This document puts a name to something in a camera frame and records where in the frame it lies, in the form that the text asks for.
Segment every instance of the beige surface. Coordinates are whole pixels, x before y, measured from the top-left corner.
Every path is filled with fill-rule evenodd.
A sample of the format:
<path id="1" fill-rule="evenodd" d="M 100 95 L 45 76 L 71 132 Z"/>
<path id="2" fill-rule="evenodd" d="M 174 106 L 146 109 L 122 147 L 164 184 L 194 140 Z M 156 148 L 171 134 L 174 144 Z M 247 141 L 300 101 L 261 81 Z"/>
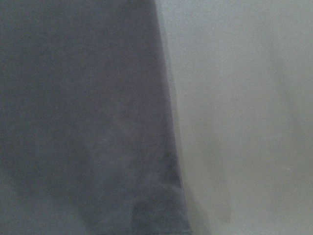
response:
<path id="1" fill-rule="evenodd" d="M 157 5 L 194 235 L 312 235 L 313 1 Z"/>

